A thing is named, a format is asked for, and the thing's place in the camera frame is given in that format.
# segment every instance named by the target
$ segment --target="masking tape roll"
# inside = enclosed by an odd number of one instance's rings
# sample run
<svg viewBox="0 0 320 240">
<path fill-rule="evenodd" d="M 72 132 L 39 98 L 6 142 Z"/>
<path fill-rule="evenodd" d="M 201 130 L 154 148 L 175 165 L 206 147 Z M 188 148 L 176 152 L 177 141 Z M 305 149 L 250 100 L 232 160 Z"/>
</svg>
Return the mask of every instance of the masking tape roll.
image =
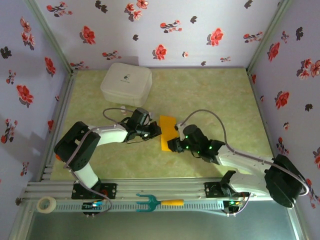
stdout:
<svg viewBox="0 0 320 240">
<path fill-rule="evenodd" d="M 36 209 L 39 213 L 49 214 L 52 213 L 57 206 L 57 201 L 51 196 L 42 197 L 36 204 Z"/>
</svg>

